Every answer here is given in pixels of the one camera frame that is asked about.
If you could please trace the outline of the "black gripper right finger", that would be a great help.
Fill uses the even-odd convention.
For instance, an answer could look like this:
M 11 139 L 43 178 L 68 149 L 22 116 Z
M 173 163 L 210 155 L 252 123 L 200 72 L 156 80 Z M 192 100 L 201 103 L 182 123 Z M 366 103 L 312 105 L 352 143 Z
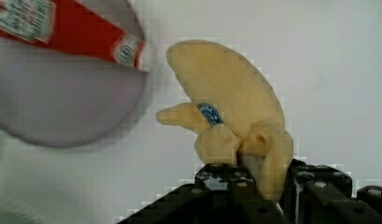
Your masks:
M 352 190 L 348 174 L 293 160 L 280 207 L 289 224 L 382 224 L 382 187 Z

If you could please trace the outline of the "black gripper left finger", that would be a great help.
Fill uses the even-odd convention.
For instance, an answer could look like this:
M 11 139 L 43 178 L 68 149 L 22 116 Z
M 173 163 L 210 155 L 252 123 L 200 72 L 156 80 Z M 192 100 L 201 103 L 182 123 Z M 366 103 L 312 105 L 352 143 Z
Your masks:
M 185 184 L 118 224 L 289 224 L 242 165 L 207 164 Z

